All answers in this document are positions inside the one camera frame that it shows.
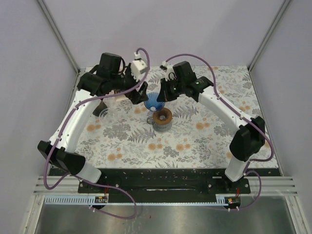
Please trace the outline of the round wooden dripper base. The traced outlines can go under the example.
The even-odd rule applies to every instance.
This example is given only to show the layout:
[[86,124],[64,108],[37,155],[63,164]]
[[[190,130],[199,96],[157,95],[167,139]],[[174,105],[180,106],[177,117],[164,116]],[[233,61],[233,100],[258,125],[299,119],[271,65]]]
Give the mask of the round wooden dripper base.
[[172,112],[165,107],[153,113],[153,121],[160,125],[169,124],[172,121],[172,118]]

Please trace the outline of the blue ribbed cone dripper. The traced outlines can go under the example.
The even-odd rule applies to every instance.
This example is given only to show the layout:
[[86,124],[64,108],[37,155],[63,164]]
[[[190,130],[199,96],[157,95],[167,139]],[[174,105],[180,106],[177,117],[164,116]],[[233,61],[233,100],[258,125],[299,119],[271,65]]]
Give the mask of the blue ribbed cone dripper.
[[159,93],[151,92],[147,94],[148,100],[144,102],[144,106],[152,112],[161,110],[164,106],[164,102],[157,101]]

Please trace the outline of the grey glass coffee server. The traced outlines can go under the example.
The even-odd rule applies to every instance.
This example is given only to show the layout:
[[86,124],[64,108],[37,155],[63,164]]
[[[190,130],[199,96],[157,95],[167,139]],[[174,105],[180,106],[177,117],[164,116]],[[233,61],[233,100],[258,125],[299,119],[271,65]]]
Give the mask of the grey glass coffee server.
[[172,123],[168,123],[168,124],[164,124],[164,125],[161,125],[159,123],[156,123],[152,117],[148,117],[146,122],[150,125],[152,125],[153,129],[156,131],[156,132],[159,132],[159,133],[164,133],[164,132],[168,132],[171,128],[172,128]]

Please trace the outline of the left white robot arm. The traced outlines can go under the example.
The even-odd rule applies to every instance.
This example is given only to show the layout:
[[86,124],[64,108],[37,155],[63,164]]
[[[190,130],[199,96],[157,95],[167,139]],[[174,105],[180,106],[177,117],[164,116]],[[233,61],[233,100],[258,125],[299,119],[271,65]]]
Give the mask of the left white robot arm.
[[81,76],[60,126],[48,141],[38,143],[38,150],[45,158],[44,178],[52,165],[64,170],[66,175],[88,181],[90,189],[96,193],[105,189],[102,172],[75,151],[89,117],[104,99],[125,95],[134,104],[147,99],[145,79],[150,70],[150,58],[143,59],[140,51],[145,49],[138,48],[129,64],[119,55],[103,53],[100,62]]

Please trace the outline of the coffee filter paper box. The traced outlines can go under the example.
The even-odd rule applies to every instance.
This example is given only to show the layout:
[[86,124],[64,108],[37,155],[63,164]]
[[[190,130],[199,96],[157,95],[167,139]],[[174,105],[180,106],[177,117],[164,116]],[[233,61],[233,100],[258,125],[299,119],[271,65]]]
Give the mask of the coffee filter paper box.
[[126,100],[127,97],[125,95],[119,95],[120,91],[114,91],[114,94],[118,94],[118,96],[115,97],[115,101],[119,102],[119,101],[123,101]]

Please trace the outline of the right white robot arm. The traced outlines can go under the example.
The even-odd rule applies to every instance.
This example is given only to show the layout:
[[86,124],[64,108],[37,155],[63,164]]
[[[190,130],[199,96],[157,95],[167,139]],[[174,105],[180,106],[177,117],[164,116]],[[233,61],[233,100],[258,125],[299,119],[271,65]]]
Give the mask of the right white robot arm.
[[173,101],[180,95],[186,95],[211,110],[234,134],[229,146],[233,156],[225,170],[227,178],[222,180],[223,190],[233,193],[239,188],[238,180],[243,177],[250,157],[265,144],[262,136],[264,119],[243,113],[222,95],[215,94],[213,82],[204,76],[198,78],[187,61],[175,65],[164,61],[160,68],[166,76],[160,81],[159,102]]

